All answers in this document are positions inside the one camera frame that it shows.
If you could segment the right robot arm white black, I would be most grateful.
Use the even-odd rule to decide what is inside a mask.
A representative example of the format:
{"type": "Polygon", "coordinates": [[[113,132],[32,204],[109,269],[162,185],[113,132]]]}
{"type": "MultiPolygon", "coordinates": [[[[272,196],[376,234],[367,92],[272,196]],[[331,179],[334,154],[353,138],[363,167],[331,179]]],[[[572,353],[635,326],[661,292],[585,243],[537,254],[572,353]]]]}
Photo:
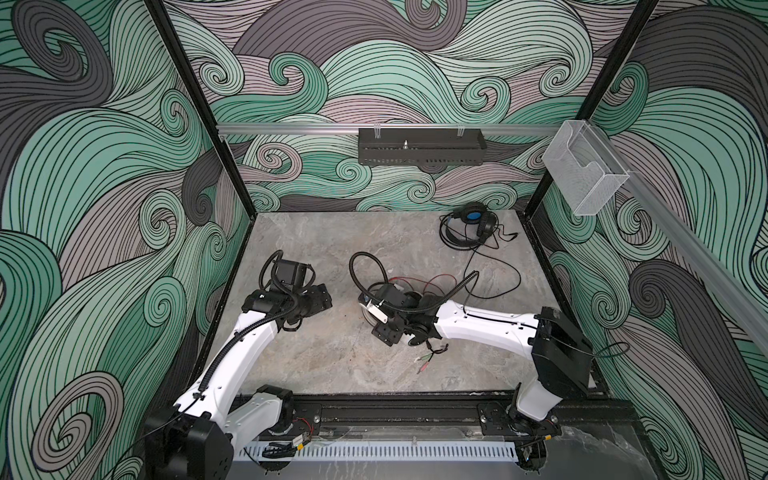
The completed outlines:
{"type": "Polygon", "coordinates": [[[563,400],[588,396],[594,352],[592,343],[561,311],[543,307],[538,313],[504,313],[454,300],[472,286],[479,273],[468,274],[442,296],[405,291],[387,276],[373,254],[350,257],[349,274],[360,292],[360,306],[373,322],[372,334],[388,346],[407,339],[411,346],[462,340],[510,352],[533,365],[535,373],[519,387],[518,415],[543,422],[563,400]]]}

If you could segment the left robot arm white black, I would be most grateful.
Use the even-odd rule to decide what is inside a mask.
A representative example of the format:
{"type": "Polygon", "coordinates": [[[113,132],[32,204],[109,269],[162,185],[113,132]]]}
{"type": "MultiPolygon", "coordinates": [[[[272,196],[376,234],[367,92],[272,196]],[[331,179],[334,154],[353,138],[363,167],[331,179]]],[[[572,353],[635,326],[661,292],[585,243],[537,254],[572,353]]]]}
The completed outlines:
{"type": "Polygon", "coordinates": [[[258,287],[208,367],[172,406],[145,422],[145,472],[150,479],[224,479],[234,458],[266,430],[292,425],[292,393],[267,385],[234,404],[248,373],[282,331],[331,308],[332,298],[306,263],[270,255],[258,287]]]}

